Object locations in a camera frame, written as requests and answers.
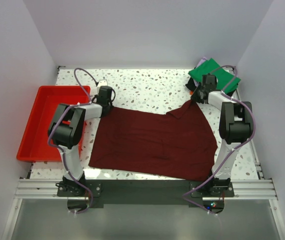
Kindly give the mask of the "dark red t shirt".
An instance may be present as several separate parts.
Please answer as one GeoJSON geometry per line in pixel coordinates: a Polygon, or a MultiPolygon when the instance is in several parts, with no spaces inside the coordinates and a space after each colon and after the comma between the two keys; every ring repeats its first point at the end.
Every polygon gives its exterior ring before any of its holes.
{"type": "Polygon", "coordinates": [[[114,107],[99,122],[89,166],[203,182],[217,148],[191,100],[166,114],[114,107]]]}

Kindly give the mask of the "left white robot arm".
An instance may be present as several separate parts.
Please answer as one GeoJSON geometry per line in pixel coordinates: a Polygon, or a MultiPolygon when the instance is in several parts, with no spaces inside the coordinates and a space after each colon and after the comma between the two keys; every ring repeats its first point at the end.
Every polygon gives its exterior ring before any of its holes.
{"type": "Polygon", "coordinates": [[[94,102],[58,104],[47,131],[47,143],[58,149],[65,168],[65,179],[78,182],[83,177],[79,143],[85,121],[106,116],[113,107],[115,96],[112,87],[101,86],[94,102]]]}

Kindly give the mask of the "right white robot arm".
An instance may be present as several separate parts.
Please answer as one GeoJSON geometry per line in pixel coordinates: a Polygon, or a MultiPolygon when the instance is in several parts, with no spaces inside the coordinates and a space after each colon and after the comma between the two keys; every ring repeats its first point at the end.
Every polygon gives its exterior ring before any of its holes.
{"type": "Polygon", "coordinates": [[[240,101],[217,90],[218,80],[213,74],[202,76],[191,95],[191,100],[200,104],[209,104],[220,111],[219,136],[221,146],[212,174],[215,179],[231,178],[232,167],[240,148],[250,142],[256,132],[252,103],[240,101]]]}

